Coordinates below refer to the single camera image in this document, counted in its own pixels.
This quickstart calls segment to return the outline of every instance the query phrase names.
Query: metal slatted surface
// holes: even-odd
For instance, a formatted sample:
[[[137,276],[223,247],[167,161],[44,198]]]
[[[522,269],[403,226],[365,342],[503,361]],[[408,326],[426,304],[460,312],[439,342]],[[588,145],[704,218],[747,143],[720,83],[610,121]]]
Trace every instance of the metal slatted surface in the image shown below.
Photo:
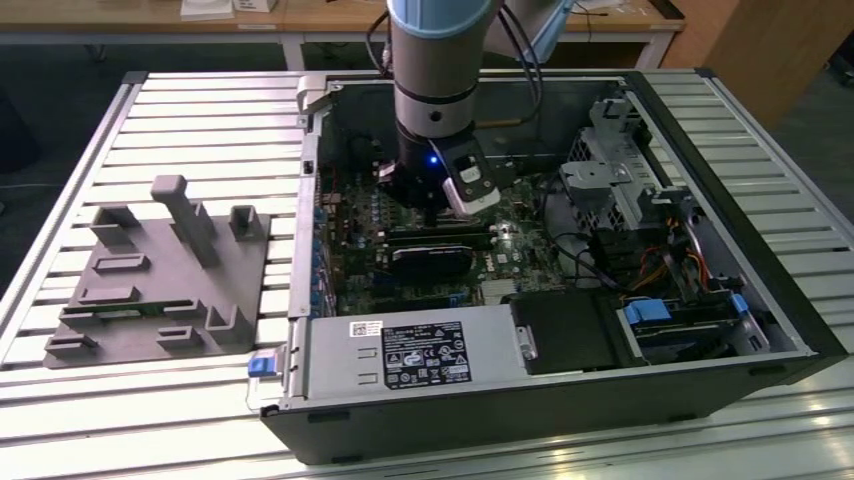
[[[854,254],[838,219],[692,72],[648,78],[854,349]],[[96,206],[127,201],[139,218],[164,218],[145,188],[164,172],[188,176],[188,194],[205,200],[211,215],[237,203],[273,215],[257,344],[284,341],[301,140],[295,84],[289,73],[151,75],[127,105],[84,203],[55,238],[49,273],[19,309],[0,371],[0,477],[716,479],[854,467],[854,360],[756,393],[707,419],[345,467],[301,465],[255,419],[245,404],[248,355],[41,368],[44,343],[95,244],[85,226]],[[678,182],[663,150],[656,155]]]

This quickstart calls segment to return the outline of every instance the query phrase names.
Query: white box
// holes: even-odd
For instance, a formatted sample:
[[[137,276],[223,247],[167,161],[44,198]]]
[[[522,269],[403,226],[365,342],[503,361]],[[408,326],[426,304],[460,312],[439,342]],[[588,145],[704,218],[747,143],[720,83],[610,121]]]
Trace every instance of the white box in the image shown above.
[[[235,0],[235,10],[239,12],[269,13],[276,6],[276,0]]]
[[[185,22],[199,20],[220,20],[235,18],[231,0],[183,0],[181,20]]]

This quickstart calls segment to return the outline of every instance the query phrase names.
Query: blue latch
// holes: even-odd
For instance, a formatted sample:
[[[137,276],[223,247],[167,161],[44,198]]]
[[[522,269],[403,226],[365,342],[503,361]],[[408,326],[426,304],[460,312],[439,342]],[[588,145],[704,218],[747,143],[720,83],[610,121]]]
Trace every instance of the blue latch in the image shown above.
[[[744,297],[742,297],[740,293],[734,293],[730,300],[732,300],[732,306],[735,307],[735,312],[738,312],[739,317],[750,313],[747,301],[744,300]]]
[[[276,358],[256,357],[249,360],[249,378],[273,377],[276,375]]]
[[[635,300],[623,308],[623,313],[630,325],[640,322],[660,322],[672,318],[664,301],[654,298]]]
[[[315,223],[325,223],[325,210],[323,210],[323,207],[315,207]]]

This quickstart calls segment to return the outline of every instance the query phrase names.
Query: warning label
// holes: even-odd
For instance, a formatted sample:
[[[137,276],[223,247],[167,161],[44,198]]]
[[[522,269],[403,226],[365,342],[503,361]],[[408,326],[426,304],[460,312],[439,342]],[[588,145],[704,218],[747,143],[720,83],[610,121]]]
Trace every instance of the warning label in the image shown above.
[[[471,382],[462,323],[383,328],[383,360],[392,390]]]

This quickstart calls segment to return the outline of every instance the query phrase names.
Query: barcode sticker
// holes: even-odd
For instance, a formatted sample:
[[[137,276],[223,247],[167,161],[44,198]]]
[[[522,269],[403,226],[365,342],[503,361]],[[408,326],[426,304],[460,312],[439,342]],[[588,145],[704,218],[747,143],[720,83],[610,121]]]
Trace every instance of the barcode sticker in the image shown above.
[[[383,330],[383,322],[349,322],[351,337],[379,337]]]

